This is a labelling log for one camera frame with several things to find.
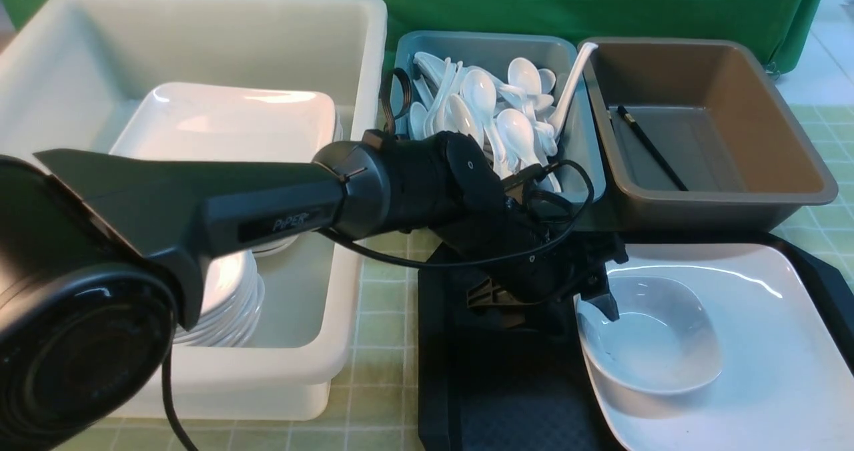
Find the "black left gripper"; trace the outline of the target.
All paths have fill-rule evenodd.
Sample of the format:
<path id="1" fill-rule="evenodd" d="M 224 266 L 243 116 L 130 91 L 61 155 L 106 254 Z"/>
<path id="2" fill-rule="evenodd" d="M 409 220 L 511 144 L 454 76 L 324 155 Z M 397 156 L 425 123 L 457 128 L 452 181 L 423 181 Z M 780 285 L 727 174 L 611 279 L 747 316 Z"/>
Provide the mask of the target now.
<path id="1" fill-rule="evenodd" d="M 465 217 L 434 230 L 448 248 L 442 286 L 479 326 L 574 329 L 574 299 L 592 322 L 620 318 L 606 265 L 627 262 L 621 236 L 557 225 L 512 204 L 499 219 Z"/>

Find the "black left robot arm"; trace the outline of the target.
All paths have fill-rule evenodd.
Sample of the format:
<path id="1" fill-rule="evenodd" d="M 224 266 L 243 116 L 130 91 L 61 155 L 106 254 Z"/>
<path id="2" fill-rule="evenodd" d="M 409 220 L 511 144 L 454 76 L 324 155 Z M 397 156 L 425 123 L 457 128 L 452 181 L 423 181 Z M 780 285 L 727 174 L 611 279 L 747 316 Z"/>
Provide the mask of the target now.
<path id="1" fill-rule="evenodd" d="M 175 330 L 201 315 L 217 258 L 323 235 L 419 270 L 473 269 L 522 328 L 565 333 L 574 297 L 618 320 L 614 233 L 574 232 L 594 201 L 573 160 L 500 179 L 471 137 L 369 129 L 309 163 L 139 160 L 54 148 L 2 156 L 2 449 L 51 450 L 134 397 L 156 371 L 177 417 Z"/>

